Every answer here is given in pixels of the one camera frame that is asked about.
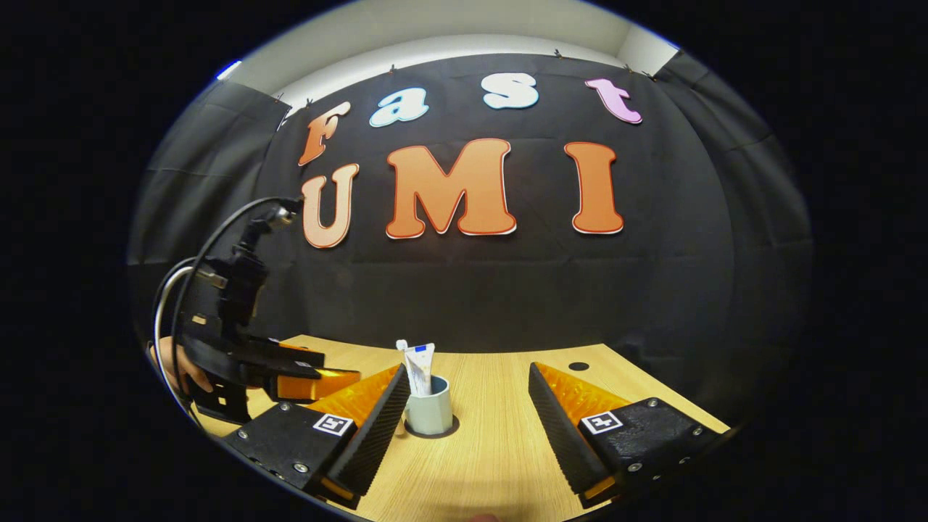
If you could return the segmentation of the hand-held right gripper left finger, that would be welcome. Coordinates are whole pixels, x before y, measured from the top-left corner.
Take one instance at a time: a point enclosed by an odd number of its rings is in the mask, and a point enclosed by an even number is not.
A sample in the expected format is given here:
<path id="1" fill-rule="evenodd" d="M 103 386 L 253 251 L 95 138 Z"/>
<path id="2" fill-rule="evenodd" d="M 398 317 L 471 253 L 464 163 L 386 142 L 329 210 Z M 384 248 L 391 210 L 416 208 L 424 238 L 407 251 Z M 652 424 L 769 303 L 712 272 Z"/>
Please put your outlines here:
<path id="1" fill-rule="evenodd" d="M 279 402 L 221 437 L 232 453 L 310 496 L 357 508 L 409 397 L 397 364 L 311 405 Z"/>

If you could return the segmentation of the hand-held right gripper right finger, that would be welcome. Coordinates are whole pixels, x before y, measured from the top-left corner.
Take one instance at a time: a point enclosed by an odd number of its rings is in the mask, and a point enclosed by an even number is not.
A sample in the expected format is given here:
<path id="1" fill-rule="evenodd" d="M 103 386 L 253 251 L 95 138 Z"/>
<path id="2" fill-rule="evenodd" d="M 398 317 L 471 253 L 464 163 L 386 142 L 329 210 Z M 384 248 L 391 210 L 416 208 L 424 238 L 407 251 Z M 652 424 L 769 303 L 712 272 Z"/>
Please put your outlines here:
<path id="1" fill-rule="evenodd" d="M 540 362 L 529 366 L 528 390 L 583 508 L 641 496 L 723 440 L 722 433 L 660 397 L 629 401 Z"/>

